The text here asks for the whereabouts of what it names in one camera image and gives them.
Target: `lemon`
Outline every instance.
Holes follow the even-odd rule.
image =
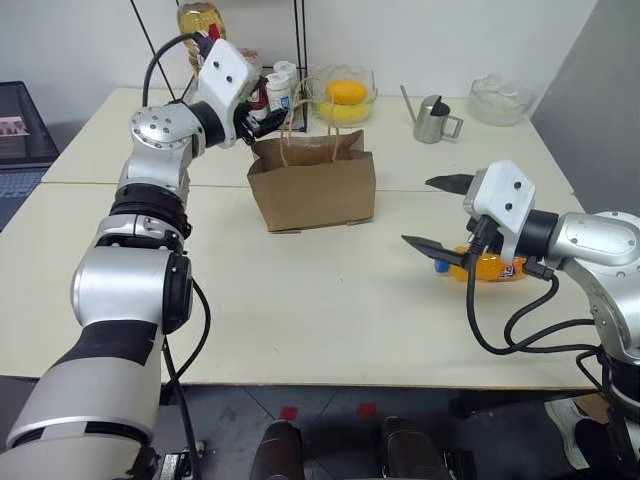
[[[331,105],[323,102],[317,106],[318,113],[329,124],[336,126],[355,125],[362,122],[371,113],[370,103],[359,105]]]
[[[327,85],[327,100],[336,105],[357,105],[367,98],[367,87],[355,80],[335,80]]]

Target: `floor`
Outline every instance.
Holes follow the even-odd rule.
[[[32,385],[0,377],[0,436],[6,437]],[[189,387],[196,438],[206,442],[206,479],[247,478],[267,426],[277,418],[302,431],[308,480],[379,476],[376,435],[388,415],[424,426],[436,446],[471,451],[479,480],[553,479],[571,471],[562,440],[539,402],[453,418],[452,390],[352,387]],[[159,452],[185,446],[177,406],[161,407]]]

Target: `table surface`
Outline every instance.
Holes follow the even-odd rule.
[[[139,108],[140,97],[137,89],[115,90],[43,181],[117,183],[122,165],[131,153],[129,118]],[[151,93],[151,104],[167,100],[165,91]],[[573,192],[528,119],[513,127],[493,127],[467,113],[466,99],[448,99],[447,103],[454,115],[464,119],[460,138],[455,143],[426,145],[413,138],[411,119],[402,98],[380,97],[376,101],[373,115],[363,128],[365,148],[374,154],[378,190],[433,191],[424,185],[428,178],[473,174],[491,162],[511,160],[536,185],[538,197]],[[414,104],[417,106],[419,99],[414,99]],[[326,128],[310,115],[310,133],[323,135]],[[246,175],[252,161],[251,151],[243,142],[228,150],[209,149],[189,167],[191,185],[248,186]]]
[[[77,340],[71,277],[114,189],[42,184],[0,235],[0,374],[40,376]],[[467,220],[461,203],[445,193],[378,192],[369,223],[268,234],[249,189],[193,187],[187,248],[214,323],[185,381],[588,386],[571,354],[483,351],[466,321],[464,285],[437,275],[431,260],[400,239],[406,233],[460,244]],[[568,193],[541,197],[538,206],[580,210]],[[522,321],[518,337],[588,314],[584,294],[560,275],[560,293]],[[485,336],[501,344],[507,316],[547,287],[531,278],[480,285],[476,304]],[[196,344],[202,323],[196,304],[192,319],[170,337],[178,363]],[[597,342],[595,330],[554,338],[583,341]]]

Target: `metal rack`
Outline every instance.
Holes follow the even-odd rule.
[[[306,15],[305,15],[305,0],[292,0],[293,1],[293,12],[295,17],[295,27],[296,27],[296,55],[298,60],[298,80],[302,81],[303,78],[306,78],[309,73],[309,61],[308,61],[308,53],[307,53],[307,24],[306,24]],[[149,45],[149,49],[151,50],[152,55],[156,54],[156,49],[151,41],[151,37],[149,37],[149,33],[147,30],[142,17],[140,16],[140,11],[136,6],[135,0],[129,0],[131,3],[131,8],[138,19],[138,23],[140,24],[140,28],[142,33],[147,40],[147,44]],[[169,89],[169,93],[171,97],[175,99],[175,94],[173,93],[173,89],[171,88],[171,84],[169,83],[169,79],[167,78],[167,74],[164,71],[164,68],[161,62],[158,62],[158,69],[160,70],[160,74],[164,79],[164,82]],[[187,89],[191,85],[193,81],[193,77],[189,81],[189,85],[187,85]],[[305,92],[302,91],[302,97],[305,98]],[[299,129],[300,132],[306,132],[308,128],[308,108],[307,104],[302,105],[302,115],[303,115],[303,125]]]

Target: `person's foot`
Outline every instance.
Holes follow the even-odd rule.
[[[589,468],[589,464],[576,443],[575,436],[576,424],[580,420],[588,419],[589,417],[580,413],[578,407],[570,398],[545,402],[544,408],[549,418],[560,430],[564,444],[564,454],[571,466],[576,470]]]

